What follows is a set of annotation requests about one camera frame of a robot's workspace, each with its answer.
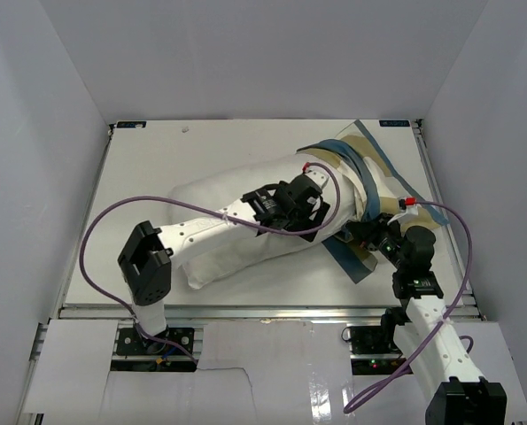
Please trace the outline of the blue beige white checked pillowcase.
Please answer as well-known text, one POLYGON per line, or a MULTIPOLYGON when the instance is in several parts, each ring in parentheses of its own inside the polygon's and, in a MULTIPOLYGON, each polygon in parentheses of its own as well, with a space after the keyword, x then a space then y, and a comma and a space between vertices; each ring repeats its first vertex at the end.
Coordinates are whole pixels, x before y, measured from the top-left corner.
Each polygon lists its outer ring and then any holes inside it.
MULTIPOLYGON (((370 221, 381 213, 400 214, 399 200, 403 197, 422 199, 361 120, 336 137, 304 146, 297 152, 333 166, 353 185, 357 221, 370 221)), ((322 244, 354 283, 364 280, 376 268, 376 257, 352 239, 346 226, 322 244)))

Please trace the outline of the white pillow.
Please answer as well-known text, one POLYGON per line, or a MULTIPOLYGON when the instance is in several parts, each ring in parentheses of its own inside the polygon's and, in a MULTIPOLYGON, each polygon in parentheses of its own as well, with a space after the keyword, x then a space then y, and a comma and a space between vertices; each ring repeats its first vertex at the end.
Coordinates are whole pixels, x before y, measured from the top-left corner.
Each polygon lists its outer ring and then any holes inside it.
POLYGON ((164 237, 194 290, 305 250, 379 206, 369 162, 312 148, 174 187, 164 237))

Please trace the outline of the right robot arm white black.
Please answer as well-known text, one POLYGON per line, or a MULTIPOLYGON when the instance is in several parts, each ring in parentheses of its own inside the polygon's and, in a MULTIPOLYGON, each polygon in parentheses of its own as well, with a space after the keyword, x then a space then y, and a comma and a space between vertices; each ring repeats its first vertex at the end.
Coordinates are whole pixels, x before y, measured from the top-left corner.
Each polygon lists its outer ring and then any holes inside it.
POLYGON ((389 383, 412 371, 427 401, 427 424, 502 424, 508 396, 502 385, 490 382, 476 366, 456 332, 431 262, 434 233, 422 226, 401 230, 382 214, 370 222, 349 224, 353 240, 381 253, 395 268, 392 288, 400 305, 382 317, 379 340, 404 362, 389 377, 356 395, 345 407, 363 406, 389 383))

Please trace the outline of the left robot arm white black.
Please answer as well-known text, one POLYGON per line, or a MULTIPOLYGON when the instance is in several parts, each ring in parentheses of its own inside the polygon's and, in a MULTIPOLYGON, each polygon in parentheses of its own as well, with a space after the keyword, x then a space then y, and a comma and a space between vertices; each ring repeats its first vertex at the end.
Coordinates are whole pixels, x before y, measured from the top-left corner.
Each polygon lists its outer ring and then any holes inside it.
POLYGON ((214 215, 155 228, 139 223, 126 241, 118 265, 129 287, 136 324, 136 342, 148 353, 167 342, 163 298, 171 290, 172 268, 211 250, 265 233, 294 233, 314 240, 330 204, 323 198, 329 177, 318 171, 291 182, 268 184, 248 192, 214 215))

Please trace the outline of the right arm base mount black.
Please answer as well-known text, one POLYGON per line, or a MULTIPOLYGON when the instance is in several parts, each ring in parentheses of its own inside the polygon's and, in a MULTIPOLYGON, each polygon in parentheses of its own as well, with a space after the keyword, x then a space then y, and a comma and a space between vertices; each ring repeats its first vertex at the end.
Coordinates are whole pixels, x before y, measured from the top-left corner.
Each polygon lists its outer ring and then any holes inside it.
POLYGON ((393 338, 398 325, 408 322, 402 307, 385 310, 378 325, 354 325, 341 332, 349 344, 354 375, 390 375, 406 360, 393 338))

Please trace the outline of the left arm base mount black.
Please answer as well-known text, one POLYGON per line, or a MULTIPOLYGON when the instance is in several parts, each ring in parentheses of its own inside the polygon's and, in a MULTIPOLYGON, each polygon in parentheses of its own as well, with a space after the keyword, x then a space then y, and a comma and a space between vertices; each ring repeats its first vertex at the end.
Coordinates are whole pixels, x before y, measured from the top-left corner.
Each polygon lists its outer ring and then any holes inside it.
POLYGON ((112 371, 194 372, 195 329, 172 327, 156 336, 144 338, 135 328, 121 328, 112 357, 112 371))

